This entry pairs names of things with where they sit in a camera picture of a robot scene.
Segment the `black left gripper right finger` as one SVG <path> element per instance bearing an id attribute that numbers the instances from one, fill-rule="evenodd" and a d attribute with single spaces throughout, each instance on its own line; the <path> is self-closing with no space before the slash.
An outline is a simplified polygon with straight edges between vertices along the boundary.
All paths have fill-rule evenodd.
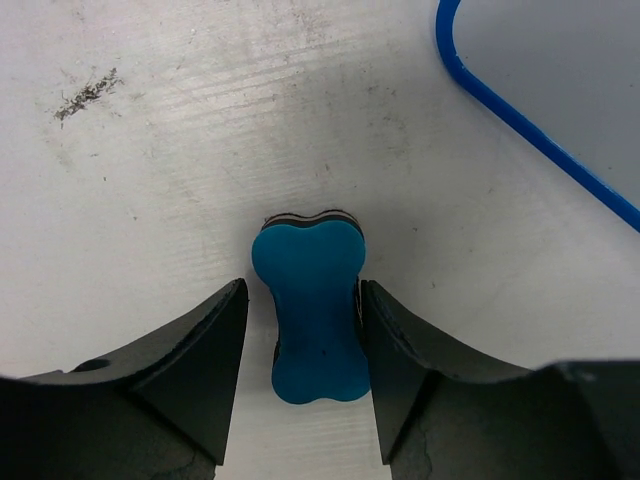
<path id="1" fill-rule="evenodd" d="M 528 370 L 361 285 L 381 457 L 396 479 L 635 479 L 639 364 Z"/>

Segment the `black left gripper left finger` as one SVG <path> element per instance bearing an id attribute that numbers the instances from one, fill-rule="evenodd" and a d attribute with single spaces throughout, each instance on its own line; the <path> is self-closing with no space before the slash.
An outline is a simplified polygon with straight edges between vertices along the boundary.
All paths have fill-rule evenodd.
<path id="1" fill-rule="evenodd" d="M 248 314 L 231 281 L 71 371 L 1 381 L 5 479 L 211 479 L 225 457 Z"/>

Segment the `blue bone shaped eraser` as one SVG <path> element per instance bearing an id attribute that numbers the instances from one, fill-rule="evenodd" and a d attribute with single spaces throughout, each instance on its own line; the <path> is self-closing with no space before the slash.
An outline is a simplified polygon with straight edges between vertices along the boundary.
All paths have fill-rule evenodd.
<path id="1" fill-rule="evenodd" d="M 271 384 L 281 400 L 351 402 L 369 392 L 359 285 L 365 259 L 361 227 L 342 210 L 278 214 L 255 237 L 251 263 L 276 312 Z"/>

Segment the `blue framed small whiteboard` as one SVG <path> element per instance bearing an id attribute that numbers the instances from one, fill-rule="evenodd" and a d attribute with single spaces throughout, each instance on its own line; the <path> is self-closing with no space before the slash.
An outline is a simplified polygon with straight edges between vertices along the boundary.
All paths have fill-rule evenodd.
<path id="1" fill-rule="evenodd" d="M 631 227 L 639 226 L 639 4 L 442 1 L 450 76 Z"/>

